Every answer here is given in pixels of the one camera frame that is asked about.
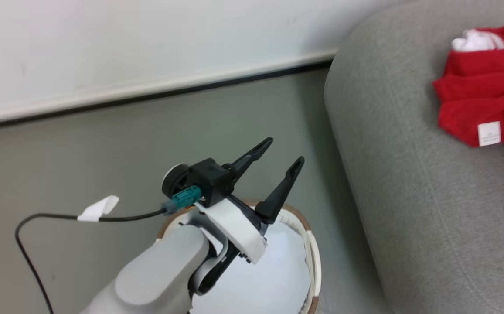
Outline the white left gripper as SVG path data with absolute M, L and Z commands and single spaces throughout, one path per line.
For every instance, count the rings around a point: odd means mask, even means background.
M 272 143 L 273 138 L 266 138 L 233 163 L 222 165 L 222 168 L 230 171 L 232 179 L 240 179 L 250 165 L 264 155 Z M 275 222 L 302 170 L 304 162 L 304 157 L 298 157 L 272 193 L 264 201 L 260 201 L 256 205 L 256 215 L 263 223 L 273 224 Z M 221 265 L 226 262 L 230 244 L 237 249 L 236 255 L 242 253 L 252 264 L 258 264 L 266 252 L 267 242 L 260 234 L 260 231 L 243 213 L 243 210 L 246 209 L 254 214 L 254 211 L 248 205 L 234 195 L 229 195 L 222 201 L 210 205 L 210 207 L 205 207 L 199 201 L 195 203 L 195 206 L 208 218 L 209 223 L 206 227 L 211 229 L 208 232 L 224 245 L 220 254 L 206 262 L 206 265 Z

